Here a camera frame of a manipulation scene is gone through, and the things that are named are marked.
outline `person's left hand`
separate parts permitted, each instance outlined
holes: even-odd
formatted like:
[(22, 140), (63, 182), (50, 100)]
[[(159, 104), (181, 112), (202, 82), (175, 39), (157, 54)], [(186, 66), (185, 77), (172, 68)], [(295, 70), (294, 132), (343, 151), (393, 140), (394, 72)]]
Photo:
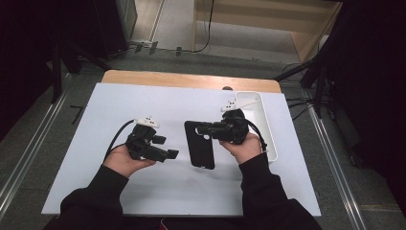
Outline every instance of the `person's left hand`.
[(148, 159), (133, 160), (126, 145), (121, 145), (110, 152), (103, 164), (125, 177), (130, 177), (136, 171), (155, 165), (155, 163)]

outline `black sleeve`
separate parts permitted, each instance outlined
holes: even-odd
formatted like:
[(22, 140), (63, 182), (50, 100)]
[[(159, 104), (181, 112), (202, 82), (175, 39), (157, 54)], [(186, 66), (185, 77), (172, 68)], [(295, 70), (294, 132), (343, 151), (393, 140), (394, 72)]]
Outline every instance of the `black sleeve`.
[(63, 199), (60, 216), (44, 229), (117, 229), (123, 218), (120, 194), (127, 182), (125, 176), (101, 166), (87, 188)]
[(244, 218), (254, 229), (322, 229), (296, 200), (288, 199), (263, 154), (239, 165)]

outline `person's right hand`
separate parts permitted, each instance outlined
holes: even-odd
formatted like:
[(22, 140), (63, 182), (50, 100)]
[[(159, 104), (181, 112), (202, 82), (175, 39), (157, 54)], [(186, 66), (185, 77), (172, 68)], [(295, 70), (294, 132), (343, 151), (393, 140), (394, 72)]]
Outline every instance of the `person's right hand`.
[(225, 141), (219, 141), (219, 143), (236, 158), (239, 165), (261, 154), (259, 137), (251, 132), (248, 132), (241, 145)]

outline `hand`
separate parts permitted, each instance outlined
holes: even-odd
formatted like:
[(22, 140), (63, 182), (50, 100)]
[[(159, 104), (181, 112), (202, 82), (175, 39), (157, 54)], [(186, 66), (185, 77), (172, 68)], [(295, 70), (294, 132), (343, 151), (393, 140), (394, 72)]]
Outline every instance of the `hand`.
[(259, 137), (251, 132), (248, 132), (241, 145), (234, 145), (225, 141), (219, 143), (236, 158), (239, 165), (261, 154)]
[(121, 145), (110, 152), (103, 164), (125, 177), (130, 177), (136, 171), (155, 165), (155, 163), (155, 161), (148, 159), (133, 160), (126, 145)]

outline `white board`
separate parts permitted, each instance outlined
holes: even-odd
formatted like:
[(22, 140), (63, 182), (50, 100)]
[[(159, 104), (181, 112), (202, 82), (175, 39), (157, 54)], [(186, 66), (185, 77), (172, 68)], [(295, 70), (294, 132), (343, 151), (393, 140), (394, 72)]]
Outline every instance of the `white board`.
[[(164, 150), (179, 150), (175, 160), (134, 173), (122, 195), (125, 215), (242, 216), (241, 173), (234, 157), (216, 140), (215, 169), (193, 167), (185, 121), (219, 122), (221, 106), (233, 91), (98, 83), (43, 207), (43, 214), (59, 214), (60, 202), (77, 188), (87, 187), (105, 152), (127, 121), (152, 116), (160, 124), (157, 135), (167, 137)], [(283, 94), (260, 93), (278, 159), (271, 172), (282, 178), (289, 198), (296, 198), (313, 216), (320, 216), (301, 147)], [(134, 126), (124, 129), (116, 145)]]

